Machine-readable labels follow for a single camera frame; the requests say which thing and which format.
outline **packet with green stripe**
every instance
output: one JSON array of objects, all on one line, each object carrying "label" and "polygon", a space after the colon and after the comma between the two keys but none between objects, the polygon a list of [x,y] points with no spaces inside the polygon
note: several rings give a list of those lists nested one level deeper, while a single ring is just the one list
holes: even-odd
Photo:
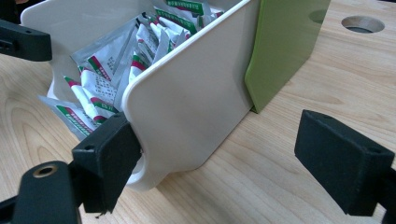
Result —
[{"label": "packet with green stripe", "polygon": [[150,32],[145,24],[140,23],[136,33],[136,41],[137,47],[146,55],[149,62],[152,63],[159,45],[157,36]]},{"label": "packet with green stripe", "polygon": [[180,37],[178,39],[177,42],[179,42],[180,40],[187,40],[190,38],[191,33],[189,30],[177,25],[176,23],[169,21],[168,19],[164,18],[164,17],[158,17],[158,21],[160,22],[161,25],[168,27],[169,29],[175,31],[177,34],[180,34]]},{"label": "packet with green stripe", "polygon": [[[84,70],[81,73],[83,77],[84,74],[91,73],[89,70]],[[108,118],[118,113],[119,111],[113,106],[112,103],[106,102],[103,100],[103,94],[98,91],[89,91],[86,88],[82,87],[82,84],[73,80],[70,77],[64,77],[70,86],[72,92],[76,95],[79,102],[82,105],[85,113],[95,122],[95,123],[103,123]]]},{"label": "packet with green stripe", "polygon": [[139,48],[135,48],[132,56],[131,71],[129,74],[129,83],[131,83],[137,76],[151,66],[149,59],[142,53]]},{"label": "packet with green stripe", "polygon": [[198,16],[197,17],[198,27],[201,29],[206,27],[210,22],[214,21],[215,19],[220,17],[222,14],[224,14],[224,12],[219,11],[219,12],[212,13],[211,15]]},{"label": "packet with green stripe", "polygon": [[204,16],[210,15],[210,6],[206,0],[165,0],[166,5],[169,7],[175,7],[182,11],[189,11],[192,16]]},{"label": "packet with green stripe", "polygon": [[45,96],[38,96],[38,99],[46,104],[80,141],[99,127],[99,124],[93,122],[84,112],[81,104],[59,101]]},{"label": "packet with green stripe", "polygon": [[95,97],[100,98],[107,104],[113,105],[117,90],[105,78],[89,70],[84,70],[81,73],[81,87],[85,91],[92,92]]},{"label": "packet with green stripe", "polygon": [[198,32],[197,19],[189,11],[183,11],[176,7],[169,7],[162,0],[152,0],[155,13],[159,17],[166,18],[169,21],[190,31],[191,35]]}]

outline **printed label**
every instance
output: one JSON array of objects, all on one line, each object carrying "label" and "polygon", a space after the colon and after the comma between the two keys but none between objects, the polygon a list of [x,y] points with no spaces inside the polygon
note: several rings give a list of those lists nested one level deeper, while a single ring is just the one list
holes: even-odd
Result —
[{"label": "printed label", "polygon": [[108,105],[106,102],[102,101],[101,99],[99,99],[97,97],[92,97],[91,98],[91,102],[93,103],[93,105],[95,107],[99,107],[99,108],[102,108],[104,110],[108,110],[108,111],[113,112],[113,113],[118,113],[119,112],[116,108],[114,108],[114,106]]},{"label": "printed label", "polygon": [[92,68],[95,70],[95,72],[105,79],[111,81],[110,76],[107,74],[105,71],[105,68],[99,63],[99,61],[96,59],[95,56],[92,56],[91,58],[88,59],[88,63],[92,66]]},{"label": "printed label", "polygon": [[91,128],[89,128],[75,113],[75,111],[69,107],[57,105],[56,106],[68,120],[70,120],[76,128],[78,128],[83,134],[88,136],[93,132]]},{"label": "printed label", "polygon": [[94,93],[108,104],[113,104],[117,90],[105,78],[91,71],[84,71],[81,74],[81,85],[85,90]]},{"label": "printed label", "polygon": [[176,15],[171,14],[169,12],[160,10],[158,8],[156,8],[155,11],[157,12],[157,14],[160,17],[164,17],[164,18],[168,19],[169,21],[172,21],[172,22],[176,23],[177,25],[186,28],[187,30],[190,31],[190,33],[192,35],[195,35],[197,33],[197,30],[196,30],[195,25],[194,25],[193,22],[187,21],[187,20],[185,20],[183,18],[180,18],[179,16],[176,16]]},{"label": "printed label", "polygon": [[176,7],[180,10],[190,11],[200,16],[204,15],[204,8],[202,3],[190,2],[185,0],[166,0],[166,3],[170,7]]}]

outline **green panel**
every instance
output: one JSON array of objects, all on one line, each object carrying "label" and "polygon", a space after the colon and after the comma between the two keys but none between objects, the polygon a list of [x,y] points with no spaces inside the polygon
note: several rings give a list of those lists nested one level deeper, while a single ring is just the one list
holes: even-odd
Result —
[{"label": "green panel", "polygon": [[260,112],[309,58],[330,0],[262,0],[245,75]]}]

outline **light wooden tabletop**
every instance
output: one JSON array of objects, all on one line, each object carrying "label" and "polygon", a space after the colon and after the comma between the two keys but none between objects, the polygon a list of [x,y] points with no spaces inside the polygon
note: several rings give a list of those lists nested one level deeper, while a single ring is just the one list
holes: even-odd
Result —
[{"label": "light wooden tabletop", "polygon": [[[375,34],[348,31],[348,16],[381,20]],[[77,138],[37,100],[47,63],[0,56],[0,201],[45,161],[72,160]],[[249,112],[199,169],[143,193],[125,189],[113,214],[83,223],[378,223],[349,217],[294,157],[303,109],[333,116],[396,151],[396,4],[332,0],[311,58],[260,114]]]}]

